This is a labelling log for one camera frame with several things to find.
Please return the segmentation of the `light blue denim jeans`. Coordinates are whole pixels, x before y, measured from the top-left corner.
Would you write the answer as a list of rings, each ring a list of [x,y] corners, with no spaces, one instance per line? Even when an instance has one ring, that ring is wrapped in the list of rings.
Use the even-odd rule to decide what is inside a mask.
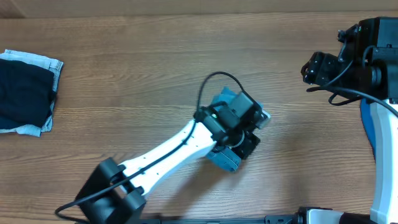
[[[211,104],[225,101],[229,103],[237,93],[230,90],[228,87],[224,87],[219,95],[213,97]],[[228,146],[216,146],[206,157],[211,160],[216,166],[229,172],[235,172],[238,170],[242,159],[238,157],[232,148]]]

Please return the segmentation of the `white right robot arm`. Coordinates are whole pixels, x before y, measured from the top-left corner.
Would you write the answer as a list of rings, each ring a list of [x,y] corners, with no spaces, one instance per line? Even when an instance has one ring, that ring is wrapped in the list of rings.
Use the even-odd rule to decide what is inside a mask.
[[[376,183],[369,223],[397,223],[397,50],[366,47],[345,57],[315,52],[302,67],[309,92],[329,91],[346,105],[361,100],[373,145]]]

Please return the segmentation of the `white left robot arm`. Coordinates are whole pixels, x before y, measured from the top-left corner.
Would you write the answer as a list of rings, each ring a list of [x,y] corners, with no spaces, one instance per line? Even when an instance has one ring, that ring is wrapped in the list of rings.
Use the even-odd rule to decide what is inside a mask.
[[[120,164],[112,158],[100,162],[75,205],[85,223],[135,223],[149,194],[185,164],[207,157],[226,171],[236,171],[260,142],[254,130],[270,118],[256,106],[201,107],[179,133],[153,150]]]

